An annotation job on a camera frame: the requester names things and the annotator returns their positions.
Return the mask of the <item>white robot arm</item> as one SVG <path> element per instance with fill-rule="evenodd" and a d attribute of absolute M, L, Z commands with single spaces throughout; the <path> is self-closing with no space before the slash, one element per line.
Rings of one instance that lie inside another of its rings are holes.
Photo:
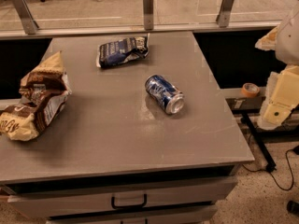
<path fill-rule="evenodd" d="M 276 59 L 286 64 L 280 73 L 270 73 L 257 121 L 260 128 L 274 130 L 299 105 L 299 5 L 280 25 L 260 38 L 255 47 L 273 50 Z"/>

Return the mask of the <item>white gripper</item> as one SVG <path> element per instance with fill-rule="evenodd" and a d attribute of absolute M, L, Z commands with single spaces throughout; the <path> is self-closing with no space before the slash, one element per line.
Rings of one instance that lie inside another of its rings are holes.
<path fill-rule="evenodd" d="M 277 42 L 278 27 L 260 38 L 256 49 L 274 50 Z M 264 130 L 274 130 L 299 105 L 299 67 L 287 65 L 279 74 L 271 72 L 265 89 L 265 100 L 260 109 L 258 126 Z"/>

